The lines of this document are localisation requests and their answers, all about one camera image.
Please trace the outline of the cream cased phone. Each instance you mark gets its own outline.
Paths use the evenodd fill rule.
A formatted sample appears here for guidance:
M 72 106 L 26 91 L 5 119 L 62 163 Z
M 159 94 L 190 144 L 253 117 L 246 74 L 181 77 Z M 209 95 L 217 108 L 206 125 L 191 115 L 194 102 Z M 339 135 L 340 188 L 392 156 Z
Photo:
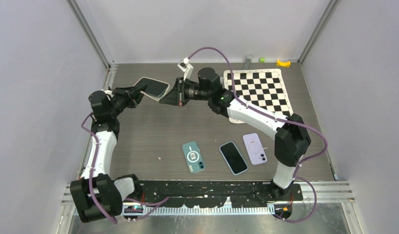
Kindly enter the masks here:
M 155 101 L 162 99 L 168 92 L 170 84 L 154 78 L 141 77 L 134 86 L 147 85 L 147 88 L 142 93 Z

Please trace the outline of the teal phone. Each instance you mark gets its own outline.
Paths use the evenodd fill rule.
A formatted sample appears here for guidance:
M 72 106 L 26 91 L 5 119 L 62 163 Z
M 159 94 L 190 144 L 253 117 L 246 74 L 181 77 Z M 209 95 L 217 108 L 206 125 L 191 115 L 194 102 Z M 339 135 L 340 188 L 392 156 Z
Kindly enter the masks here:
M 195 174 L 205 170 L 205 164 L 196 141 L 183 144 L 182 150 L 190 173 Z

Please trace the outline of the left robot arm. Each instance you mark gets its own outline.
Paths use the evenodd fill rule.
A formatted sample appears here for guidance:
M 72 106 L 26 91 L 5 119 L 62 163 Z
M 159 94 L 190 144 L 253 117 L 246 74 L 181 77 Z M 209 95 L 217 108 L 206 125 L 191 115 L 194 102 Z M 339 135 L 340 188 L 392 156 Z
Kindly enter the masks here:
M 122 203 L 127 198 L 131 202 L 142 196 L 142 188 L 136 185 L 135 175 L 122 176 L 113 180 L 110 165 L 117 144 L 120 123 L 118 120 L 126 108 L 136 108 L 147 85 L 137 85 L 114 90 L 98 90 L 89 95 L 92 112 L 88 129 L 82 129 L 92 137 L 88 162 L 78 180 L 70 184 L 70 193 L 82 223 L 108 219 L 117 224 L 116 216 L 121 214 Z

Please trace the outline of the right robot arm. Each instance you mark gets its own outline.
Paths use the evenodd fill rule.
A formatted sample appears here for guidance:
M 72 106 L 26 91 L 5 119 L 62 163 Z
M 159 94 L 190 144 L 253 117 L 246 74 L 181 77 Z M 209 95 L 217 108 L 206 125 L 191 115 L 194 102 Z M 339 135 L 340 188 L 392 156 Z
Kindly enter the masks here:
M 278 163 L 269 190 L 277 200 L 290 195 L 298 163 L 311 144 L 301 116 L 277 115 L 247 102 L 233 90 L 226 89 L 221 77 L 209 67 L 199 70 L 197 82 L 177 78 L 173 88 L 160 98 L 159 103 L 184 106 L 190 100 L 205 100 L 214 113 L 242 121 L 272 138 Z

